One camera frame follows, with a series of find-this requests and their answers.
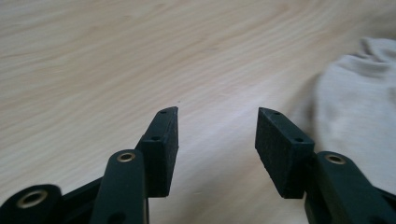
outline gray fabric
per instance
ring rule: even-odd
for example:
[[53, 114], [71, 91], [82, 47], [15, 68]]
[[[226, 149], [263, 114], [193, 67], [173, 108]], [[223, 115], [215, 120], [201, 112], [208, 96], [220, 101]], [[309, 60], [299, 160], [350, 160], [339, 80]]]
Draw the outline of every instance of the gray fabric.
[[290, 117], [313, 136], [316, 151], [348, 156], [374, 186], [396, 194], [396, 41], [363, 38]]

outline screw hole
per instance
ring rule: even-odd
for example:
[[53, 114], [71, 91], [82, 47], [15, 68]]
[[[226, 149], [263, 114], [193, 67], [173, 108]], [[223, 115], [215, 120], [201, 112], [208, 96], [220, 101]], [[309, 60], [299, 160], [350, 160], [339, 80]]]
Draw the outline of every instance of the screw hole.
[[326, 160], [338, 165], [347, 163], [343, 158], [336, 155], [326, 155]]
[[377, 217], [377, 216], [369, 217], [369, 221], [370, 221], [370, 223], [373, 223], [373, 224], [387, 224], [388, 223], [382, 217]]
[[108, 218], [107, 224], [122, 224], [126, 219], [122, 212], [115, 213]]
[[160, 139], [161, 139], [160, 136], [152, 136], [152, 137], [151, 137], [151, 140], [153, 140], [153, 141], [158, 141], [158, 140], [160, 140]]
[[120, 161], [120, 162], [127, 162], [127, 161], [132, 161], [134, 159], [134, 157], [135, 157], [134, 153], [125, 152], [125, 153], [120, 154], [117, 157], [117, 160]]
[[34, 190], [29, 192], [17, 201], [19, 208], [30, 208], [42, 203], [48, 196], [48, 193], [43, 189]]

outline black plastic arm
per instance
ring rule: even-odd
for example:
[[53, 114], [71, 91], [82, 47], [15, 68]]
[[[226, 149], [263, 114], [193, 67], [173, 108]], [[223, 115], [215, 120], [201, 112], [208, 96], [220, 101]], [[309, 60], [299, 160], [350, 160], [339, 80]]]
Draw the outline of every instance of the black plastic arm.
[[284, 115], [259, 109], [256, 149], [262, 163], [283, 198], [301, 199], [306, 192], [309, 223], [396, 223], [393, 195], [373, 187], [349, 158], [315, 154], [313, 148]]
[[103, 177], [62, 196], [37, 185], [0, 208], [2, 224], [146, 224], [148, 197], [169, 195], [178, 150], [177, 107], [157, 113], [135, 149], [113, 154]]

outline white cloth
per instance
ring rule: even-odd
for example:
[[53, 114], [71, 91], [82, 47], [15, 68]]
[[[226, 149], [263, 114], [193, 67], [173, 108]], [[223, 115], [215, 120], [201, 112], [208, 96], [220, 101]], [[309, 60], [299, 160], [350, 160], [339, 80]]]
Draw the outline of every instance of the white cloth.
[[318, 77], [291, 120], [326, 150], [352, 159], [370, 182], [396, 195], [396, 41], [363, 38]]

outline wooden table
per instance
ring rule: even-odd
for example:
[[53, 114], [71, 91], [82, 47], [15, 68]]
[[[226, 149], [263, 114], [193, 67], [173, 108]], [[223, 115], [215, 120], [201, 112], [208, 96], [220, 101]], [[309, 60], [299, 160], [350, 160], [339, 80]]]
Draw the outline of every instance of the wooden table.
[[177, 164], [151, 223], [307, 223], [255, 151], [258, 107], [288, 114], [360, 37], [395, 37], [395, 11], [393, 0], [1, 1], [1, 203], [94, 180], [174, 105]]

